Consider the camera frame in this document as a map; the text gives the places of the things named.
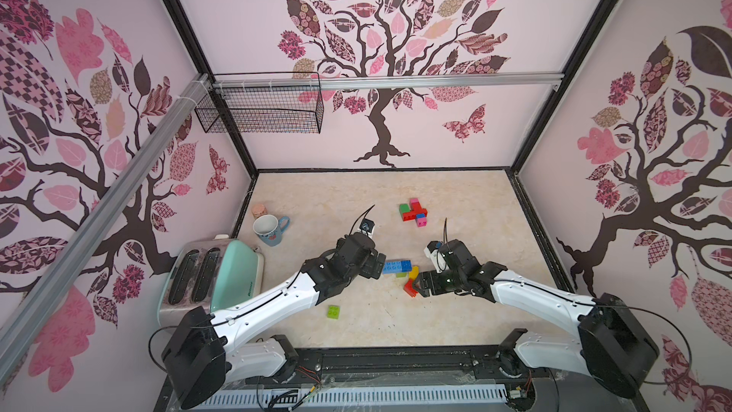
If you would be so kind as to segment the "red long brick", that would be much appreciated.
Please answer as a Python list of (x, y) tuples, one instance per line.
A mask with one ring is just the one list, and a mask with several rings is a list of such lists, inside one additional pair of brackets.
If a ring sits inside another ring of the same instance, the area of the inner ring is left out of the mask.
[(427, 217), (428, 211), (425, 209), (410, 210), (408, 212), (401, 212), (400, 215), (403, 221), (410, 221), (418, 219), (419, 217)]

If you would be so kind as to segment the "magenta square brick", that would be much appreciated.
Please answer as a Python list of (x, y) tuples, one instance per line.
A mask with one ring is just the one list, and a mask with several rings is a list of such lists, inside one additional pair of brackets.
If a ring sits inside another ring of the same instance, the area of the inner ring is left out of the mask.
[(421, 203), (417, 198), (411, 198), (409, 201), (409, 206), (412, 211), (420, 211), (422, 209)]

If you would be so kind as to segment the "light blue long brick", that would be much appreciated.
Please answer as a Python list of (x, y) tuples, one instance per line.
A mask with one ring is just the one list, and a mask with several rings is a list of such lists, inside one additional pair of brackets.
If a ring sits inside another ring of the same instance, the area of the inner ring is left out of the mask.
[(399, 274), (403, 272), (401, 261), (386, 261), (384, 263), (383, 274)]

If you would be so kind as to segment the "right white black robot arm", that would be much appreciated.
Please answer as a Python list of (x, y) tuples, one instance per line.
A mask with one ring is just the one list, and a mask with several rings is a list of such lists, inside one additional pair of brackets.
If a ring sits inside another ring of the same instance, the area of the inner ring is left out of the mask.
[(502, 348), (512, 362), (574, 372), (594, 379), (618, 397), (638, 396), (660, 351), (621, 299), (560, 291), (495, 261), (480, 263), (460, 240), (431, 241), (424, 253), (435, 268), (415, 279), (419, 295), (486, 299), (518, 308), (564, 331), (564, 336), (552, 337), (516, 329)]

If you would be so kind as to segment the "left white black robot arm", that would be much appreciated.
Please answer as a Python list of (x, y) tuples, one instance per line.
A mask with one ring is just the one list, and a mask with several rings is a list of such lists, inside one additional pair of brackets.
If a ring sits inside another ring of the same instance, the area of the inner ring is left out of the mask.
[(255, 336), (339, 295), (357, 277), (376, 280), (385, 261), (370, 237), (346, 235), (335, 248), (304, 261), (291, 278), (245, 303), (215, 312), (190, 310), (161, 353), (179, 408), (200, 406), (233, 381), (289, 380), (299, 364), (293, 345), (282, 335), (262, 343)]

